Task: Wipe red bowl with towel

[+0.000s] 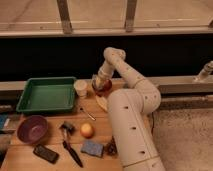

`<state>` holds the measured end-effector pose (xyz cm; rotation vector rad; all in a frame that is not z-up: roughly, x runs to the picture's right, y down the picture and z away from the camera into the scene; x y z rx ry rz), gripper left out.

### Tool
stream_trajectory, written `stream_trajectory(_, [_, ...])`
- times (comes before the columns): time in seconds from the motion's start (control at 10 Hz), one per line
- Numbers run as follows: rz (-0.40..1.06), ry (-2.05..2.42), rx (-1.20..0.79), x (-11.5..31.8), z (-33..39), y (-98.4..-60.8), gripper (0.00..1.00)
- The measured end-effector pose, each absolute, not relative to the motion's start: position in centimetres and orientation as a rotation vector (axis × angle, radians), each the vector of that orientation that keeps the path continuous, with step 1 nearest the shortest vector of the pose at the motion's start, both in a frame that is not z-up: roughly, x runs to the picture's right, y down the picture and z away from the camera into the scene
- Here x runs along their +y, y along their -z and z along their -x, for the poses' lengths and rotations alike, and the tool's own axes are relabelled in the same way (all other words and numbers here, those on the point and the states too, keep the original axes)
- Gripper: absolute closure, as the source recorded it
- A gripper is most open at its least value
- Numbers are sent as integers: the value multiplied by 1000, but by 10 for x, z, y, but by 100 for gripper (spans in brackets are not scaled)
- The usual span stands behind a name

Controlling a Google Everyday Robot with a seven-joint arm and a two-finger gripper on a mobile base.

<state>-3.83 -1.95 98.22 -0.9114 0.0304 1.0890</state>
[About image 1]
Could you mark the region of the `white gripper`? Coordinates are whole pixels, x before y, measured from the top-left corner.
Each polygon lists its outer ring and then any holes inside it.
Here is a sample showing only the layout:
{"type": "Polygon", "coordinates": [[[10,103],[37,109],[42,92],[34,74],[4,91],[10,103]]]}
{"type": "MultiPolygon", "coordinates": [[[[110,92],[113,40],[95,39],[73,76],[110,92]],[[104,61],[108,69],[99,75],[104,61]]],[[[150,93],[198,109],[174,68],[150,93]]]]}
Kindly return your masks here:
{"type": "Polygon", "coordinates": [[[97,77],[95,78],[95,84],[98,88],[104,87],[111,78],[112,74],[109,70],[99,69],[97,77]]]}

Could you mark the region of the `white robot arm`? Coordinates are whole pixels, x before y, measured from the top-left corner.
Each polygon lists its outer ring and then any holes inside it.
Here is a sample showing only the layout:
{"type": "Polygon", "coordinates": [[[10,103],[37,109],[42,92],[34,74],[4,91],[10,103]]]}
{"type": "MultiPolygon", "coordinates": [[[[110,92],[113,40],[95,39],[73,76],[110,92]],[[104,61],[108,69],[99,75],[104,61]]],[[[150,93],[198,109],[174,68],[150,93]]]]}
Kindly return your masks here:
{"type": "Polygon", "coordinates": [[[95,92],[98,95],[106,92],[106,80],[112,78],[114,71],[128,85],[128,88],[114,90],[107,99],[107,111],[123,171],[166,171],[142,118],[160,106],[160,91],[125,62],[124,50],[108,47],[103,56],[105,61],[93,81],[95,92]]]}

